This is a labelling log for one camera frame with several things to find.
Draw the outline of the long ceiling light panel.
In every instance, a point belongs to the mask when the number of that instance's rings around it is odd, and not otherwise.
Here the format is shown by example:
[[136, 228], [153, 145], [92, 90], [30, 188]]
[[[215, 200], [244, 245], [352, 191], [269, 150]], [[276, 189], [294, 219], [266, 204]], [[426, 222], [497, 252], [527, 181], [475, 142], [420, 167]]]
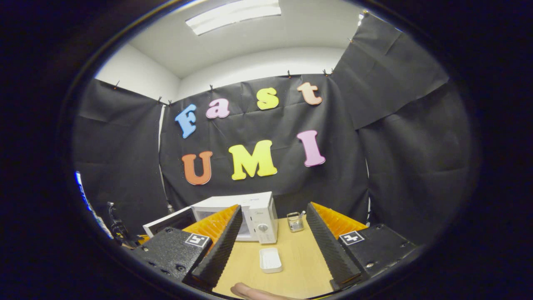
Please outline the long ceiling light panel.
[[246, 20], [280, 16], [279, 0], [240, 0], [203, 12], [185, 21], [197, 36]]

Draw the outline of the metal mesh holder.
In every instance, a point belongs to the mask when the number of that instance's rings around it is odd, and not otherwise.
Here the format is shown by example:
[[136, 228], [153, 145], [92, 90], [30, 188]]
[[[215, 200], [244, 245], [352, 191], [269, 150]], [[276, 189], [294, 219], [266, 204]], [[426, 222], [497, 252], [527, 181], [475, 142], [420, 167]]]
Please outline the metal mesh holder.
[[291, 233], [300, 232], [304, 230], [303, 216], [305, 215], [305, 210], [301, 212], [292, 212], [286, 215], [288, 227]]

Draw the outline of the small white ribbed tray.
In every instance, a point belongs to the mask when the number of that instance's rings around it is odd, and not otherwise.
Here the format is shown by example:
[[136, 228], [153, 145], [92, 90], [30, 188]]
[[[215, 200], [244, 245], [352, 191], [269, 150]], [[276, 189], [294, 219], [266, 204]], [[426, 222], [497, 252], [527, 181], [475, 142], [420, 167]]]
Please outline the small white ribbed tray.
[[278, 273], [283, 270], [279, 251], [276, 247], [268, 247], [259, 251], [259, 267], [265, 274]]

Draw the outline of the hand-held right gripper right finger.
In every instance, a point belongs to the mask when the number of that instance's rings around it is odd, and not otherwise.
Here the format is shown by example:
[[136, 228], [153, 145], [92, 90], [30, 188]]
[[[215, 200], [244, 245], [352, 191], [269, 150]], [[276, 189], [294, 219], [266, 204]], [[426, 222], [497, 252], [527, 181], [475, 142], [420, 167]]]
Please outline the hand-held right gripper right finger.
[[417, 248], [385, 224], [368, 227], [314, 202], [308, 204], [306, 221], [332, 276], [334, 291], [388, 271]]

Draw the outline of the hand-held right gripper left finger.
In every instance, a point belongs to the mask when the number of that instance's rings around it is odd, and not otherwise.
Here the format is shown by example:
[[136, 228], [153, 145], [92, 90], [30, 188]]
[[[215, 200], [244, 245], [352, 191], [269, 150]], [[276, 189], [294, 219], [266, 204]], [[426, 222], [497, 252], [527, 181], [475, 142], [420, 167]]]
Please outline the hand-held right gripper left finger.
[[133, 253], [176, 283], [212, 290], [225, 269], [241, 224], [241, 206], [233, 205], [183, 229], [166, 227]]

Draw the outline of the white microwave oven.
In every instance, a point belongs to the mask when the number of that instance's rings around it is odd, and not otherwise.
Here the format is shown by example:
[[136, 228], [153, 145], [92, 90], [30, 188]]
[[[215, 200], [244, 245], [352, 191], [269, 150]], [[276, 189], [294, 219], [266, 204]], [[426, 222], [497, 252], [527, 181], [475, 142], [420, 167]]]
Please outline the white microwave oven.
[[237, 241], [253, 241], [261, 244], [277, 242], [278, 217], [272, 192], [212, 196], [149, 222], [143, 225], [143, 228], [149, 237], [153, 237], [165, 227], [184, 229], [233, 205], [240, 205], [242, 209], [242, 225], [238, 231]]

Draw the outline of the black backdrop cloth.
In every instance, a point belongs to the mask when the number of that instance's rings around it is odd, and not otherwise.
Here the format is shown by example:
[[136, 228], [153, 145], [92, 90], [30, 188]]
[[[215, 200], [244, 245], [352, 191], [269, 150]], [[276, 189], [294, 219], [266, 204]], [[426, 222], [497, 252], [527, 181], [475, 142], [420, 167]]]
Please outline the black backdrop cloth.
[[406, 32], [366, 15], [332, 75], [275, 76], [168, 106], [93, 79], [72, 159], [86, 197], [132, 234], [211, 196], [272, 192], [278, 215], [314, 202], [432, 241], [472, 188], [463, 93]]

